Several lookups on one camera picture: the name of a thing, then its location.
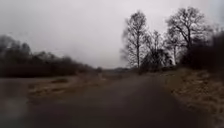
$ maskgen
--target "gray sky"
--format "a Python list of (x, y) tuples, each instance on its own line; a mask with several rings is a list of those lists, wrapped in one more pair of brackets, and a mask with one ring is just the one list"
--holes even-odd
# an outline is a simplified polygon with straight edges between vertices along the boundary
[(27, 42), (34, 51), (69, 55), (92, 66), (123, 66), (124, 21), (137, 10), (150, 30), (166, 30), (178, 8), (193, 6), (211, 23), (224, 23), (223, 0), (0, 0), (0, 34)]

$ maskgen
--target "road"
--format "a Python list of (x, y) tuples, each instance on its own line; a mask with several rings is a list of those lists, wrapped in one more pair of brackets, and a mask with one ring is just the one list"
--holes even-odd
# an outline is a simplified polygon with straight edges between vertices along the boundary
[(187, 111), (158, 80), (127, 78), (68, 99), (29, 109), (16, 125), (27, 128), (202, 128), (206, 118)]

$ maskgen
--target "distant trees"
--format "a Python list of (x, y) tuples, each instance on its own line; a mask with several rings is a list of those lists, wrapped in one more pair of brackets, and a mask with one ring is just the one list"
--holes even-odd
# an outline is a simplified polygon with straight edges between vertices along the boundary
[(123, 32), (125, 48), (123, 49), (123, 57), (128, 61), (130, 66), (140, 67), (142, 59), (141, 46), (144, 43), (146, 33), (146, 17), (138, 11), (126, 20), (126, 28)]
[(200, 51), (204, 52), (208, 48), (207, 44), (212, 45), (210, 37), (214, 35), (213, 30), (206, 24), (204, 15), (196, 8), (181, 8), (166, 23), (167, 32), (161, 35), (158, 31), (151, 33), (146, 28), (146, 18), (142, 12), (133, 14), (127, 21), (124, 31), (126, 54), (123, 55), (128, 58), (132, 67), (137, 64), (141, 73), (149, 70), (158, 71), (173, 64), (178, 65), (180, 61), (195, 62), (197, 57), (194, 54), (201, 56), (197, 49), (203, 46)]
[(52, 53), (32, 53), (26, 43), (9, 36), (0, 36), (0, 77), (45, 77), (74, 75), (91, 70), (70, 57), (57, 57)]

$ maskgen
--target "tree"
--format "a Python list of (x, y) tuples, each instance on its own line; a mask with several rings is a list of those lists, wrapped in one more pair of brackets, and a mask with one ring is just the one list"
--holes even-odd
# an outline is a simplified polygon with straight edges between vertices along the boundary
[(178, 48), (182, 46), (182, 41), (180, 40), (180, 34), (176, 33), (173, 29), (169, 29), (165, 35), (165, 47), (170, 50), (173, 54), (174, 65), (177, 64), (177, 52)]
[(74, 75), (92, 68), (77, 63), (68, 56), (58, 57), (50, 52), (33, 53), (27, 43), (0, 35), (1, 77), (45, 77)]
[(194, 38), (204, 38), (209, 28), (205, 25), (204, 15), (193, 7), (181, 8), (167, 20), (168, 28), (181, 34), (189, 50)]
[(142, 61), (140, 73), (147, 72), (148, 70), (157, 71), (163, 67), (172, 65), (171, 57), (164, 48), (161, 34), (158, 31), (146, 34), (145, 46), (148, 49), (148, 53)]
[(125, 48), (123, 49), (123, 58), (126, 59), (130, 66), (140, 67), (142, 60), (141, 46), (144, 43), (146, 33), (146, 17), (138, 11), (131, 15), (126, 21), (126, 29), (123, 33)]

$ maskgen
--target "ground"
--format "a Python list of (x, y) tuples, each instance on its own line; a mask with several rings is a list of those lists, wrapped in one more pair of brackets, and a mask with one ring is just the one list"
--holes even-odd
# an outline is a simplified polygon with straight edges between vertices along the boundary
[(16, 127), (29, 122), (34, 128), (201, 128), (221, 127), (223, 122), (222, 83), (204, 71), (178, 69), (142, 76), (80, 74), (1, 79), (0, 83), (4, 85), (0, 121), (5, 127), (15, 127), (7, 119), (18, 117)]
[(224, 127), (224, 86), (206, 71), (178, 69), (154, 74), (182, 104), (211, 116), (213, 124)]

